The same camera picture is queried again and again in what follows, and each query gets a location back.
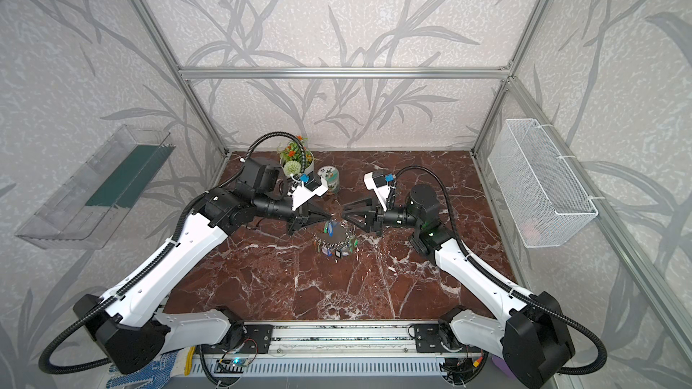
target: patterned wallpaper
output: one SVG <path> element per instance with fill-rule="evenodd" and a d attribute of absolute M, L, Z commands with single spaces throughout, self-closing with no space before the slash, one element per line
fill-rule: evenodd
<path fill-rule="evenodd" d="M 239 67 L 506 65 L 535 1 L 147 0 L 179 63 Z M 462 148 L 496 87 L 243 80 L 196 91 L 230 146 L 280 127 L 326 148 Z"/>
<path fill-rule="evenodd" d="M 692 369 L 595 222 L 562 246 L 528 249 L 523 245 L 487 158 L 504 120 L 525 117 L 512 95 L 507 95 L 478 153 L 480 169 L 489 186 L 487 191 L 496 201 L 497 216 L 508 231 L 509 243 L 505 243 L 505 248 L 515 256 L 532 291 L 548 291 L 558 299 L 565 315 L 600 336 L 608 349 L 608 362 L 603 369 L 586 376 L 557 375 L 559 386 L 692 388 Z M 590 363 L 596 356 L 593 344 L 577 332 L 570 332 L 576 347 L 571 366 Z"/>
<path fill-rule="evenodd" d="M 38 371 L 45 345 L 170 234 L 221 163 L 126 0 L 0 0 L 0 387 L 92 388 L 103 368 Z M 166 129 L 171 157 L 107 245 L 42 250 L 14 232 L 122 124 Z M 56 354 L 103 353 L 79 331 Z"/>
<path fill-rule="evenodd" d="M 556 0 L 520 77 L 692 312 L 690 3 Z"/>

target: white wire mesh basket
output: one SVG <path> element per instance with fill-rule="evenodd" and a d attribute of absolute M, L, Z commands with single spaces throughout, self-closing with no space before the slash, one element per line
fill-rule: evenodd
<path fill-rule="evenodd" d="M 598 215 L 535 119 L 507 119 L 488 157 L 524 246 L 560 246 Z"/>

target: cylindrical container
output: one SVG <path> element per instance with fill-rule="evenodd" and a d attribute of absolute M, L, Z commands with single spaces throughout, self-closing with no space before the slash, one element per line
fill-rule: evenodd
<path fill-rule="evenodd" d="M 324 177 L 327 181 L 327 194 L 332 195 L 339 192 L 339 170 L 334 166 L 324 166 L 317 170 L 320 177 Z"/>

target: potted plant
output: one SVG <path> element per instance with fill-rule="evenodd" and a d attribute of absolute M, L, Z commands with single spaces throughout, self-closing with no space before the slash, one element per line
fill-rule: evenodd
<path fill-rule="evenodd" d="M 305 167 L 304 173 L 307 175 L 315 171 L 315 158 L 312 156 L 312 152 L 310 152 L 305 145 L 307 138 L 301 137 L 300 135 L 297 137 L 303 144 L 303 148 L 305 148 L 307 166 Z M 287 177 L 300 173 L 300 150 L 298 149 L 298 144 L 296 142 L 289 141 L 288 144 L 279 146 L 276 151 L 279 154 L 281 166 L 284 168 L 284 174 Z"/>

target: transparent plastic bin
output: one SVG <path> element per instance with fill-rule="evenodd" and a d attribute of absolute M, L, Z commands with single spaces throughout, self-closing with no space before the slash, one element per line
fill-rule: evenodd
<path fill-rule="evenodd" d="M 488 162 L 527 248 L 560 246 L 598 215 L 535 119 L 507 119 Z"/>
<path fill-rule="evenodd" d="M 101 249 L 174 146 L 123 125 L 17 231 L 43 249 Z"/>

